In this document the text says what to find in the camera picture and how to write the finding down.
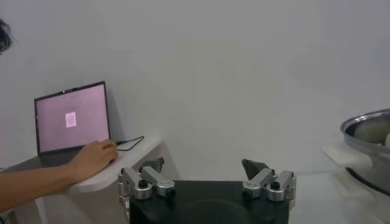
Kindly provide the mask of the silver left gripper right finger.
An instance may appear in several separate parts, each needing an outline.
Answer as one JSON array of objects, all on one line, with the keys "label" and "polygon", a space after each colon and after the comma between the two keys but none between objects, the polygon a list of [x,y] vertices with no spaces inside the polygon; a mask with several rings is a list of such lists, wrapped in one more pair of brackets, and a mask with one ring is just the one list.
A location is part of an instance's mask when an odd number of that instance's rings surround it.
[{"label": "silver left gripper right finger", "polygon": [[265,163],[249,159],[243,159],[241,164],[248,178],[243,182],[243,193],[249,199],[265,194],[269,201],[295,201],[296,176],[292,171],[283,170],[277,173]]}]

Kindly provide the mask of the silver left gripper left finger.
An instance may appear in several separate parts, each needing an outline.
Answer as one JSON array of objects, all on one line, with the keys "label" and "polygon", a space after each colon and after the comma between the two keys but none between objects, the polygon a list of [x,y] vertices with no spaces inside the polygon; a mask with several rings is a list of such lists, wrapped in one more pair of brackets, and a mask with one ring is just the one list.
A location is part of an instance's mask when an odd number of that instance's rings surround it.
[{"label": "silver left gripper left finger", "polygon": [[148,200],[152,193],[165,199],[176,196],[175,182],[161,174],[164,157],[144,162],[138,170],[122,168],[118,173],[119,202],[125,213],[130,212],[130,200]]}]

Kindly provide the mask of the person's bare hand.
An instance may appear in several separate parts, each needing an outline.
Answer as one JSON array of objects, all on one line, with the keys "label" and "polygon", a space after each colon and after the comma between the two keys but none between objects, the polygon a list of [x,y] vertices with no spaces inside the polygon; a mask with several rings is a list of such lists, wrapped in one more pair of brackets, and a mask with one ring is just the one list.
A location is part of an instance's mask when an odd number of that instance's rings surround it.
[{"label": "person's bare hand", "polygon": [[111,139],[89,143],[68,164],[72,184],[92,177],[117,158],[117,145]]}]

